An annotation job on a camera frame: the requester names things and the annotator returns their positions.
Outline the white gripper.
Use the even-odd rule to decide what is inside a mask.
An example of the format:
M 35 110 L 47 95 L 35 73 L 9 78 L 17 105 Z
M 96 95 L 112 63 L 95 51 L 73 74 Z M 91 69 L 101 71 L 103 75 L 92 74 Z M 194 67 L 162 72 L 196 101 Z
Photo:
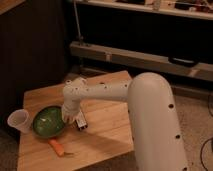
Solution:
M 72 124 L 77 115 L 80 112 L 80 107 L 68 107 L 65 104 L 62 105 L 62 120 L 65 123 Z

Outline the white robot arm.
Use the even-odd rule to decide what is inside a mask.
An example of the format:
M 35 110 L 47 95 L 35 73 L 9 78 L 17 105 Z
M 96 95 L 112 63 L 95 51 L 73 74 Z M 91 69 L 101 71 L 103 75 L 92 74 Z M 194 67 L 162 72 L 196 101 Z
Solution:
M 173 92 L 159 74 L 146 72 L 131 80 L 88 85 L 82 78 L 63 88 L 62 118 L 74 121 L 83 99 L 127 104 L 139 171 L 190 171 Z

